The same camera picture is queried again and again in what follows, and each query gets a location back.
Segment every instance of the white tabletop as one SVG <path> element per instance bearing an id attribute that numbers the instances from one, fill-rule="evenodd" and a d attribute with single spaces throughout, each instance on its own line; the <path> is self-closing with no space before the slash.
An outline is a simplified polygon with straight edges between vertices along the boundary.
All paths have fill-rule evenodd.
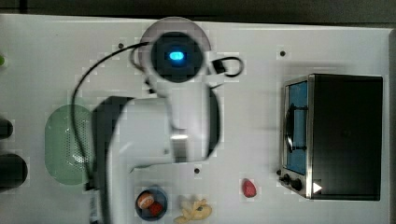
<path id="1" fill-rule="evenodd" d="M 119 43 L 137 43 L 153 21 L 107 18 L 0 15 L 0 115 L 14 134 L 0 141 L 15 152 L 29 175 L 17 189 L 0 194 L 1 223 L 88 223 L 89 193 L 56 182 L 44 163 L 47 118 L 67 104 L 78 78 Z M 215 51 L 238 54 L 246 71 L 238 82 L 216 90 L 222 104 L 222 142 L 208 161 L 152 166 L 136 171 L 139 186 L 157 184 L 171 200 L 161 223 L 180 216 L 181 196 L 197 195 L 213 206 L 195 223 L 388 223 L 389 60 L 388 29 L 198 22 Z M 285 50 L 285 57 L 279 52 Z M 82 103 L 93 109 L 109 95 L 147 97 L 129 53 L 104 63 L 83 86 Z M 280 88 L 310 73 L 382 76 L 384 134 L 380 202 L 307 201 L 277 183 Z M 195 175 L 194 167 L 201 173 Z M 243 178 L 259 195 L 246 200 Z"/>

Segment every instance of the bowl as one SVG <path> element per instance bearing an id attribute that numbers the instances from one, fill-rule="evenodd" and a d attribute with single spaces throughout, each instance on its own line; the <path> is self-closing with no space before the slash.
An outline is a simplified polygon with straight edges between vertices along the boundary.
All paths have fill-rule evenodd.
<path id="1" fill-rule="evenodd" d="M 151 215 L 151 213 L 149 212 L 148 209 L 141 209 L 138 205 L 137 205 L 137 199 L 140 197 L 140 195 L 142 195 L 145 192 L 149 192 L 152 194 L 153 198 L 154 198 L 154 202 L 160 203 L 163 206 L 163 210 L 161 211 L 161 213 L 154 217 Z M 143 219 L 146 221 L 157 221 L 160 220 L 163 215 L 165 215 L 166 210 L 168 208 L 168 199 L 166 197 L 166 193 L 163 189 L 161 189 L 160 187 L 149 187 L 145 190 L 143 190 L 137 197 L 136 200 L 134 202 L 134 209 L 136 210 L 136 213 Z"/>

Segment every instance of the black toaster oven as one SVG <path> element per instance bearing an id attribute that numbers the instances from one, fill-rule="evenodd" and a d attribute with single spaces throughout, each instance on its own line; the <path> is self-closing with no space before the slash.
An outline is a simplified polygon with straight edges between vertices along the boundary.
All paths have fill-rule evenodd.
<path id="1" fill-rule="evenodd" d="M 307 199 L 379 201 L 382 100 L 382 77 L 288 81 L 281 184 Z"/>

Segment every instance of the green colander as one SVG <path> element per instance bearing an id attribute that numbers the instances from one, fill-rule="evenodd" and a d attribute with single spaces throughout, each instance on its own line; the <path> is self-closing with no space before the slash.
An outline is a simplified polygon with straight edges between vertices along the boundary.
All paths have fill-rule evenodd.
<path id="1" fill-rule="evenodd" d="M 77 132 L 79 133 L 85 158 L 82 157 L 70 119 L 71 105 L 55 110 L 46 124 L 46 167 L 49 174 L 65 185 L 87 182 L 85 164 L 92 166 L 92 135 L 90 111 L 76 105 Z"/>

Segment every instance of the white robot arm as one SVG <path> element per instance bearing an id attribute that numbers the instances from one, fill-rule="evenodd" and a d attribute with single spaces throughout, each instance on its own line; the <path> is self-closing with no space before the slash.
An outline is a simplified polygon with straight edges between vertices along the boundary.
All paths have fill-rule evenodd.
<path id="1" fill-rule="evenodd" d="M 219 103 L 208 82 L 225 69 L 213 59 L 204 31 L 192 21 L 165 18 L 147 29 L 141 44 L 139 62 L 158 98 L 113 96 L 92 112 L 100 223 L 127 222 L 134 168 L 203 161 L 219 141 Z"/>

